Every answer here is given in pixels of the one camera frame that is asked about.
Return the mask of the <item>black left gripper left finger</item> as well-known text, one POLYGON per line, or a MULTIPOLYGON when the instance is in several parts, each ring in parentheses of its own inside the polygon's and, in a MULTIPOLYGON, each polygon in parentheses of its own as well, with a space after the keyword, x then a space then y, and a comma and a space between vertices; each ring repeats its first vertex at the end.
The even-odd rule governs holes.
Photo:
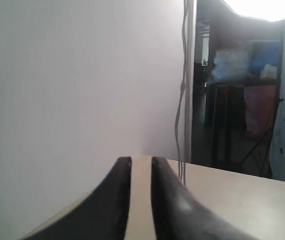
POLYGON ((88 197, 69 213, 28 239, 124 239, 130 209, 131 175, 131 157, 119 157, 88 197))

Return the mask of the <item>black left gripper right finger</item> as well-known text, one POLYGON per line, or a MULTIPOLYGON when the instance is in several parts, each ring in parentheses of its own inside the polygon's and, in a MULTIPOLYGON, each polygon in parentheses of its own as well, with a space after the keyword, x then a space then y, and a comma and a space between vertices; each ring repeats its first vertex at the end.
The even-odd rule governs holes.
POLYGON ((166 158, 151 159, 151 208, 158 240, 252 240, 202 205, 183 185, 166 158))

